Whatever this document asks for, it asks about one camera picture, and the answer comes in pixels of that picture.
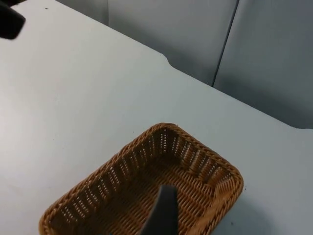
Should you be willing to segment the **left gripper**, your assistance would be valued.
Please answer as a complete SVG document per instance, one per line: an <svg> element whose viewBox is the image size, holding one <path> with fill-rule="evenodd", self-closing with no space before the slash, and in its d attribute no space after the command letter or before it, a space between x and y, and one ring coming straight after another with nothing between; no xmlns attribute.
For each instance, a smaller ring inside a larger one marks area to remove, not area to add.
<svg viewBox="0 0 313 235"><path fill-rule="evenodd" d="M1 0L0 1L0 37L14 40L18 37L25 24L25 17L12 7L23 2L23 0Z"/></svg>

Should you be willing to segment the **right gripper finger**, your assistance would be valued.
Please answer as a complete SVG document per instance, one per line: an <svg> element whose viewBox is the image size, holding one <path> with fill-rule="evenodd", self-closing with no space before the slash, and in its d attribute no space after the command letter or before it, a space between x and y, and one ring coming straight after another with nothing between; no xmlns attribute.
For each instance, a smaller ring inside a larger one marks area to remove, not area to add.
<svg viewBox="0 0 313 235"><path fill-rule="evenodd" d="M175 186L162 185L157 199L143 225L141 235L177 235L178 200Z"/></svg>

